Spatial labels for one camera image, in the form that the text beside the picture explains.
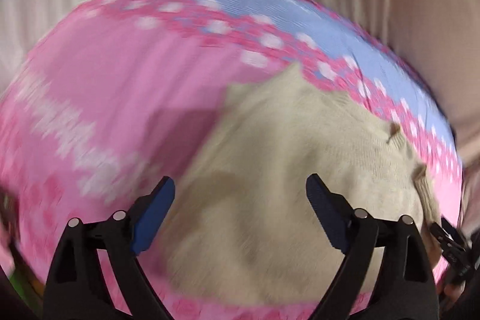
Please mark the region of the person's right hand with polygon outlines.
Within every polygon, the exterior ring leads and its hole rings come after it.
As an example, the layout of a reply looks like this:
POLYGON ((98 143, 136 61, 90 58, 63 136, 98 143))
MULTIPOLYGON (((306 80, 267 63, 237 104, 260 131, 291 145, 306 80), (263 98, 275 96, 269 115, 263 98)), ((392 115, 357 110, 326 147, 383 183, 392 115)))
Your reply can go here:
POLYGON ((465 290, 465 282, 461 284, 449 283, 446 284, 443 288, 443 293, 447 300, 447 306, 454 305, 458 299, 461 297, 465 290))

